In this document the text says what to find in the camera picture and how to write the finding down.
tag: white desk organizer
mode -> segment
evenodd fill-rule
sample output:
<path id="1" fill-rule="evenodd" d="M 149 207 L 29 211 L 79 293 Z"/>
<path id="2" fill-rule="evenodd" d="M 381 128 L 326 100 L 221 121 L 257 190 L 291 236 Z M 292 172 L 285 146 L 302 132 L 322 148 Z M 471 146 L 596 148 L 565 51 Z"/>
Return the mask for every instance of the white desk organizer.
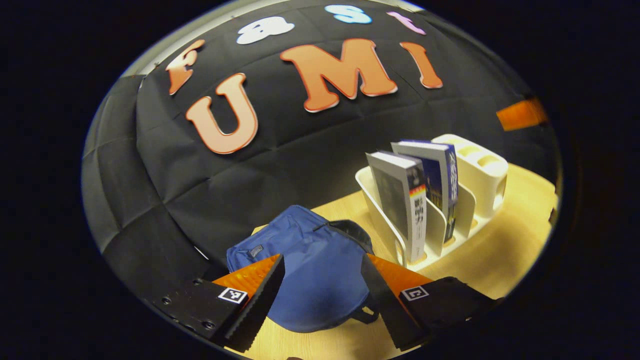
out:
<path id="1" fill-rule="evenodd" d="M 444 242 L 446 221 L 440 209 L 427 201 L 426 258 L 407 263 L 405 239 L 382 211 L 380 195 L 370 167 L 356 173 L 356 181 L 365 194 L 372 222 L 382 242 L 397 262 L 419 271 L 442 259 L 482 229 L 502 207 L 507 179 L 507 161 L 499 155 L 457 135 L 445 134 L 432 140 L 450 143 L 458 158 L 458 203 L 453 237 Z"/>

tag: letter m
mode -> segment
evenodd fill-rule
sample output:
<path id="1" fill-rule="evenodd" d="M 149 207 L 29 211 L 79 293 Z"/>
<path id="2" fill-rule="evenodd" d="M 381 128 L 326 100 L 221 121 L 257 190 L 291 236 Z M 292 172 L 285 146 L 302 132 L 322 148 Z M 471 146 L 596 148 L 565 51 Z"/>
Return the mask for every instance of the letter m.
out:
<path id="1" fill-rule="evenodd" d="M 398 87 L 382 67 L 375 47 L 371 40 L 352 38 L 342 43 L 342 58 L 339 60 L 314 45 L 292 47 L 283 51 L 280 58 L 296 66 L 307 89 L 305 109 L 317 113 L 339 102 L 338 95 L 327 89 L 325 80 L 351 100 L 358 94 L 358 75 L 362 77 L 360 90 L 367 96 L 397 91 Z"/>

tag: book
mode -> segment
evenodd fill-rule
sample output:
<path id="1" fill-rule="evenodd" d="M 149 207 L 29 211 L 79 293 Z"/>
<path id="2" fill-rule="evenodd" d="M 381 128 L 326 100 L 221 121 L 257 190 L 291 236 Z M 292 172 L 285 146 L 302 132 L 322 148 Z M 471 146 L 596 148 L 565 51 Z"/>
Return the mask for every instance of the book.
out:
<path id="1" fill-rule="evenodd" d="M 424 255 L 427 197 L 420 159 L 388 151 L 367 153 L 382 211 L 405 239 L 405 258 L 416 262 Z"/>
<path id="2" fill-rule="evenodd" d="M 426 140 L 391 143 L 394 153 L 422 160 L 427 199 L 442 211 L 447 221 L 445 240 L 453 236 L 458 203 L 458 159 L 453 145 Z"/>

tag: blue letter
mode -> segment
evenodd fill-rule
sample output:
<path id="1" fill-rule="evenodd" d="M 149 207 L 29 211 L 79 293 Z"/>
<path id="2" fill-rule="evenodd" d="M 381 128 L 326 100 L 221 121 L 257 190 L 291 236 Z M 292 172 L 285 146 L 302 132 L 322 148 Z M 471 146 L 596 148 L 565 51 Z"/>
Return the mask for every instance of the blue letter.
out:
<path id="1" fill-rule="evenodd" d="M 371 18 L 360 8 L 351 5 L 328 5 L 326 11 L 335 14 L 333 17 L 348 24 L 368 24 Z"/>

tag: orange letter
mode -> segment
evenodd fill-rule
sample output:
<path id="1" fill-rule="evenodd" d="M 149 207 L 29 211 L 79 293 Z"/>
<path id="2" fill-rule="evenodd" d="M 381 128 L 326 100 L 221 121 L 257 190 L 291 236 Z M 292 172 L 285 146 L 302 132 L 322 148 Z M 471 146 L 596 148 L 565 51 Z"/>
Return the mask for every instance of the orange letter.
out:
<path id="1" fill-rule="evenodd" d="M 233 133 L 225 134 L 218 127 L 209 109 L 211 106 L 209 96 L 196 101 L 187 110 L 186 118 L 194 123 L 204 144 L 217 154 L 230 154 L 247 146 L 258 131 L 258 118 L 242 87 L 245 79 L 246 76 L 242 73 L 234 74 L 216 88 L 216 94 L 227 97 L 229 105 L 236 114 L 238 127 Z"/>
<path id="2" fill-rule="evenodd" d="M 198 58 L 198 53 L 195 49 L 202 47 L 204 45 L 204 40 L 198 40 L 187 47 L 183 52 L 181 52 L 178 57 L 173 59 L 166 66 L 165 71 L 169 72 L 169 80 L 171 80 L 171 88 L 169 88 L 169 95 L 173 95 L 181 88 L 184 83 L 191 77 L 193 74 L 193 70 L 187 68 L 185 66 L 192 66 L 195 64 L 196 59 Z"/>
<path id="3" fill-rule="evenodd" d="M 420 70 L 420 82 L 427 89 L 442 88 L 442 80 L 436 75 L 431 66 L 427 51 L 420 45 L 412 42 L 401 42 L 400 46 L 404 47 L 413 56 L 415 64 Z"/>
<path id="4" fill-rule="evenodd" d="M 353 100 L 358 94 L 358 74 L 362 76 L 360 90 L 367 96 L 391 94 L 398 89 L 387 76 L 371 40 L 353 38 L 342 43 L 342 58 L 314 45 L 292 47 L 280 54 L 280 58 L 296 66 L 307 89 L 305 109 L 317 113 L 338 105 L 339 97 L 329 92 L 323 78 L 344 96 Z"/>

